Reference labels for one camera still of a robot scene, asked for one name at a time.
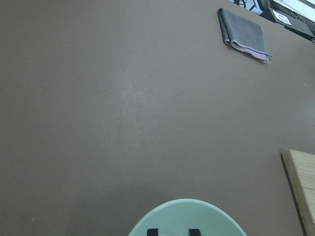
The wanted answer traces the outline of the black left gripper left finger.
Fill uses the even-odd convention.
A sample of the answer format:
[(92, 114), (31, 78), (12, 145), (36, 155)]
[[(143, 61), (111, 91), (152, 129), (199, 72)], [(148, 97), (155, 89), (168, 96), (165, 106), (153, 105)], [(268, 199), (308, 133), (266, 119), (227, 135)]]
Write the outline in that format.
[(157, 228), (148, 229), (146, 236), (158, 236), (158, 229)]

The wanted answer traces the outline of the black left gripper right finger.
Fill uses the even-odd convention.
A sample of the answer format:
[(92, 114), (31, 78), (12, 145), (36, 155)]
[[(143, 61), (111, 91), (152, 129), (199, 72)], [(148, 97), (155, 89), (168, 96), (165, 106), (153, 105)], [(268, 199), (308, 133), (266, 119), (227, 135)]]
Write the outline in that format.
[(200, 236), (199, 229), (189, 229), (189, 236)]

